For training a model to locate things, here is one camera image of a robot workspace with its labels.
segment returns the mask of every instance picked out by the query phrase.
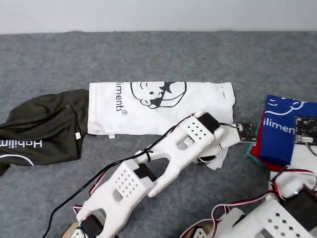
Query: white wall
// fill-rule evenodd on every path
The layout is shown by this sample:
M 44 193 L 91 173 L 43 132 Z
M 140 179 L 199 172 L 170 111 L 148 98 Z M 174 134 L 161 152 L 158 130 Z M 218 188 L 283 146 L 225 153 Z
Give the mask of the white wall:
M 0 34 L 317 30 L 317 0 L 0 0 Z

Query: red fabric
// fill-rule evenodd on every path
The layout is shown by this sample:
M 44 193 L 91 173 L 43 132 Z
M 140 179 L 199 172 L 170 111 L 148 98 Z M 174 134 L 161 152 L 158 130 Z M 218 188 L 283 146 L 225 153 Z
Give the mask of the red fabric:
M 262 133 L 263 133 L 263 120 L 264 120 L 264 113 L 262 116 L 261 125 L 260 125 L 259 132 L 258 132 L 257 143 L 250 150 L 250 154 L 252 154 L 254 157 L 256 157 L 270 171 L 278 172 L 278 171 L 281 171 L 283 166 L 268 163 L 268 162 L 264 161 L 263 159 L 261 159 L 261 157 L 260 157 L 261 139 L 262 139 Z

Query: white t-shirt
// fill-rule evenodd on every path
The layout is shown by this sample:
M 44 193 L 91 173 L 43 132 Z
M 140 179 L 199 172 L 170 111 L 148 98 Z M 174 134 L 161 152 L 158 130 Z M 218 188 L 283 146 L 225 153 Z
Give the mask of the white t-shirt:
M 199 110 L 219 122 L 232 123 L 234 103 L 231 83 L 91 83 L 88 133 L 162 135 Z

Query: folded clothes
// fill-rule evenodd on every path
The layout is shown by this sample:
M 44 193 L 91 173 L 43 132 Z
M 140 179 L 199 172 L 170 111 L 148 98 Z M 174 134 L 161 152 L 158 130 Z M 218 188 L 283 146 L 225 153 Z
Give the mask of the folded clothes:
M 79 159 L 89 92 L 42 95 L 14 108 L 0 125 L 0 164 L 33 166 Z
M 198 110 L 219 122 L 233 121 L 231 83 L 91 83 L 89 93 L 89 134 L 162 135 Z
M 295 116 L 317 117 L 317 103 L 267 96 L 258 141 L 250 153 L 272 171 L 291 164 Z

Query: white plastic part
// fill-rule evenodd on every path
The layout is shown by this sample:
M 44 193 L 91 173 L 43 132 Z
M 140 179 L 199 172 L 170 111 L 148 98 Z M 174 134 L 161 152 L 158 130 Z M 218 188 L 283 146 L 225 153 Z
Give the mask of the white plastic part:
M 280 193 L 284 198 L 292 197 L 304 186 L 303 176 L 298 173 L 283 172 L 275 180 L 280 189 Z
M 139 178 L 134 160 L 122 162 L 111 178 L 95 190 L 77 214 L 81 223 L 98 209 L 106 213 L 103 231 L 98 238 L 112 238 L 126 224 L 133 208 L 146 196 L 153 182 L 149 177 Z
M 271 195 L 267 197 L 264 203 L 242 221 L 222 233 L 217 233 L 215 238 L 264 237 L 261 236 L 263 231 L 274 238 L 313 238 L 278 201 Z
M 206 147 L 199 157 L 214 156 L 219 154 L 219 144 L 224 148 L 228 148 L 232 145 L 240 142 L 238 130 L 227 125 L 222 125 L 221 128 L 224 130 L 223 135 L 220 139 L 216 140 L 211 146 Z
M 191 137 L 193 143 L 183 148 L 178 145 L 187 137 Z M 148 196 L 156 196 L 162 189 L 174 181 L 182 169 L 194 161 L 197 156 L 215 140 L 214 135 L 196 119 L 191 116 L 184 120 L 171 134 L 154 146 L 151 151 L 151 160 L 167 158 L 169 164 L 162 176 L 154 181 L 153 188 Z M 148 160 L 147 155 L 142 155 L 135 159 L 138 164 L 145 163 Z
M 207 234 L 203 228 L 196 229 L 193 238 L 207 238 Z
M 224 233 L 226 230 L 231 229 L 243 215 L 245 215 L 244 212 L 236 207 L 232 208 L 230 212 L 228 212 L 228 214 L 222 215 L 220 218 L 221 222 L 219 222 L 217 225 L 216 234 L 221 234 Z
M 76 229 L 70 238 L 86 238 L 86 235 L 81 229 Z

